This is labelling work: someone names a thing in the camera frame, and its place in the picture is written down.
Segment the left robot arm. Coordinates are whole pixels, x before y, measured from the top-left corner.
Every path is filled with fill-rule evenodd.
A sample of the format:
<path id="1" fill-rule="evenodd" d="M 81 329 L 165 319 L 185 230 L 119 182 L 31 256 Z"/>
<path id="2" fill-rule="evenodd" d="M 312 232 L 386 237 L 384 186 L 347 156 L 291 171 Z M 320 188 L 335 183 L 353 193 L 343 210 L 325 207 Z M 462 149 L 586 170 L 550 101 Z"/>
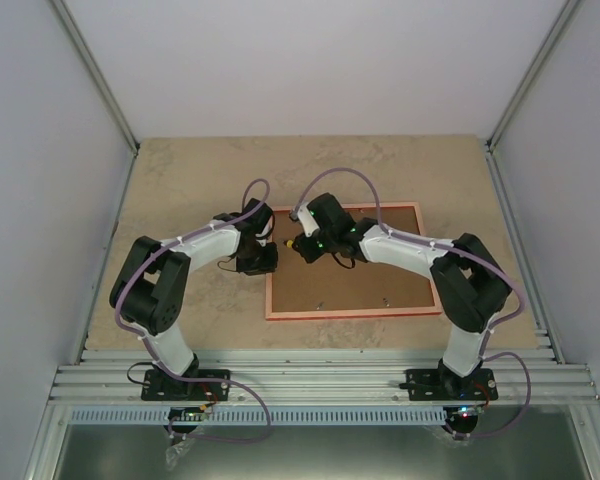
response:
<path id="1" fill-rule="evenodd" d="M 177 324 L 189 274 L 224 258 L 235 262 L 238 274 L 274 272 L 274 226 L 271 207 L 252 198 L 240 212 L 219 214 L 184 236 L 161 241 L 142 236 L 132 244 L 109 303 L 116 323 L 140 336 L 175 398 L 190 398 L 199 386 L 199 360 Z"/>

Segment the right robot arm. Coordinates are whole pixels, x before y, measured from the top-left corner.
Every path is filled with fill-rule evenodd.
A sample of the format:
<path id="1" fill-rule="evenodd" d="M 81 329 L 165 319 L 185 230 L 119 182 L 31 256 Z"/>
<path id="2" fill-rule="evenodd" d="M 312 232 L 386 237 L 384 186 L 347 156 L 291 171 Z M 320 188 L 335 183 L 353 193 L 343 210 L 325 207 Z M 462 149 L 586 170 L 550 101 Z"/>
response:
<path id="1" fill-rule="evenodd" d="M 348 259 L 351 266 L 386 265 L 426 279 L 451 322 L 437 367 L 440 390 L 461 399 L 474 389 L 489 324 L 512 293 L 478 237 L 464 234 L 456 240 L 437 240 L 397 230 L 382 221 L 380 209 L 374 218 L 356 220 L 329 193 L 297 205 L 289 217 L 302 228 L 292 248 L 307 263 L 329 254 Z"/>

